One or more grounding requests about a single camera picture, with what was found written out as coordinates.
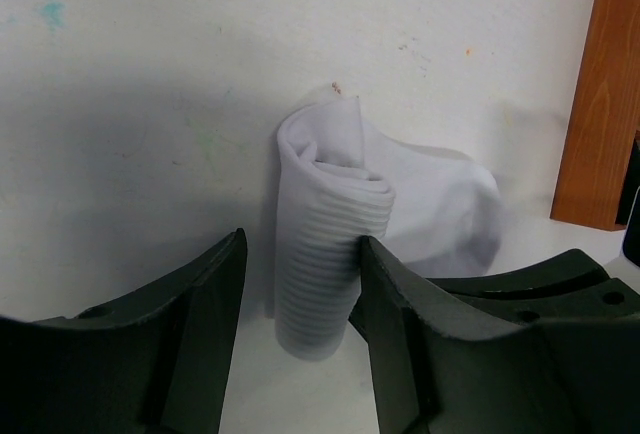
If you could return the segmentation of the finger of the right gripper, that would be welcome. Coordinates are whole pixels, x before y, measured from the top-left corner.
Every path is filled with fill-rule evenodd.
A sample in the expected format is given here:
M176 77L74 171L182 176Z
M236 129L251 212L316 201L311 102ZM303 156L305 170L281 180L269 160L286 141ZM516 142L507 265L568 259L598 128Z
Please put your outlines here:
M437 327L581 322L639 325L639 294L579 249L514 271L433 279L424 320Z

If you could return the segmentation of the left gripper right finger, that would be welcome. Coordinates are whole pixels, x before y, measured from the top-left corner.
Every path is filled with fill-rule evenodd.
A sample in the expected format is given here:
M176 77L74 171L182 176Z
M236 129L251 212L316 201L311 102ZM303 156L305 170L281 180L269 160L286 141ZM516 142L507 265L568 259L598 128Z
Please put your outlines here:
M361 242L356 327L383 433L635 433L639 325L437 327L433 279Z

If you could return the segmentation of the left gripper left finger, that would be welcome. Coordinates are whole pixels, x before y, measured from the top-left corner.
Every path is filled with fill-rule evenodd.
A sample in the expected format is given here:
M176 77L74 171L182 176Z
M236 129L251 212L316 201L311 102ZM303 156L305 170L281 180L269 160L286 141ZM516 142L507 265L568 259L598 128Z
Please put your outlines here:
M215 433L247 263L236 230L73 318L1 321L5 433Z

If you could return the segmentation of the white sock black stripes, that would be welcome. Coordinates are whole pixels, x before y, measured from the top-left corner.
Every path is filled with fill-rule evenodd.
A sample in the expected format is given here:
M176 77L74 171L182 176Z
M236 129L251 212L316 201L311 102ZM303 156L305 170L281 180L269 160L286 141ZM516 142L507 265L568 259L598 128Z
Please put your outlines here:
M379 239L424 278L485 275L502 237L494 176L468 156L390 139L337 94L277 133L275 333L321 361L342 342L361 292L359 242Z

